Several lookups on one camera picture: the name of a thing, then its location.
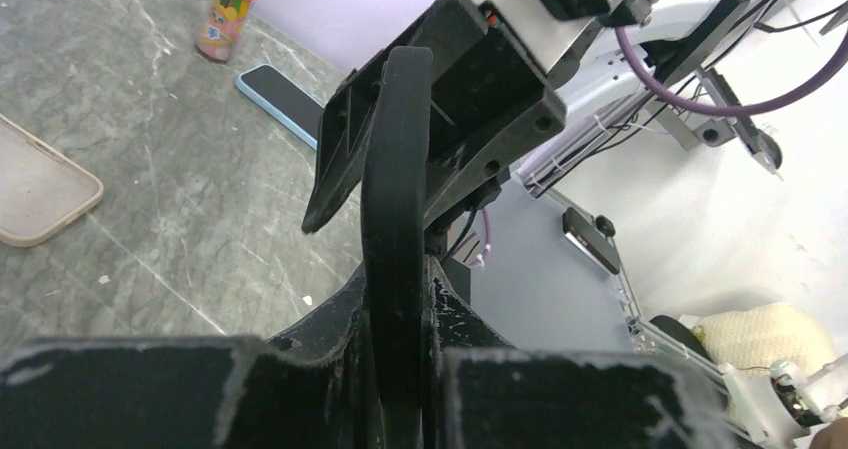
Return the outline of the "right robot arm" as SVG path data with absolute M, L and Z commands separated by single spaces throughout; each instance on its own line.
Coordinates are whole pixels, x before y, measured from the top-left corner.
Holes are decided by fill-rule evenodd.
M 713 0 L 685 16 L 681 36 L 640 37 L 656 0 L 434 0 L 394 41 L 337 87 L 319 121 L 316 174 L 301 228 L 327 224 L 361 181 L 388 78 L 411 74 L 392 98 L 393 128 L 413 124 L 424 151 L 401 156 L 389 185 L 411 185 L 425 227 L 495 198 L 500 175 L 574 117 L 555 90 L 574 80 L 604 34 L 664 88 L 691 73 L 749 15 L 748 0 Z

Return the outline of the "beige phone case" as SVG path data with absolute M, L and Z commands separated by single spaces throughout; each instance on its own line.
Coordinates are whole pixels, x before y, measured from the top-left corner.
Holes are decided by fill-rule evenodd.
M 99 178 L 1 117 L 1 242 L 36 246 L 91 210 L 103 197 Z

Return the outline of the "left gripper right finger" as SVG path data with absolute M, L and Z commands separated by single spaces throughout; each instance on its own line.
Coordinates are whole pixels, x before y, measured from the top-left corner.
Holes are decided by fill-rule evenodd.
M 719 396 L 684 362 L 514 347 L 428 258 L 427 448 L 728 448 Z

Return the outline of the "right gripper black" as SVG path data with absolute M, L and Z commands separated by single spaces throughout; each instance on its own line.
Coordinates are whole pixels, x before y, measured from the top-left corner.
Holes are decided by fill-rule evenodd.
M 492 3 L 434 0 L 382 55 L 398 47 L 431 53 L 425 226 L 477 205 L 475 191 L 561 131 L 564 103 Z M 376 61 L 352 71 L 323 109 L 306 234 L 333 219 L 362 178 L 384 68 Z

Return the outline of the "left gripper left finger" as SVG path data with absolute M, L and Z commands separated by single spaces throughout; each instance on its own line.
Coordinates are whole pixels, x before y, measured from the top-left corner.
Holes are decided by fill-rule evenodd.
M 354 448 L 364 274 L 277 336 L 40 338 L 1 361 L 5 448 Z

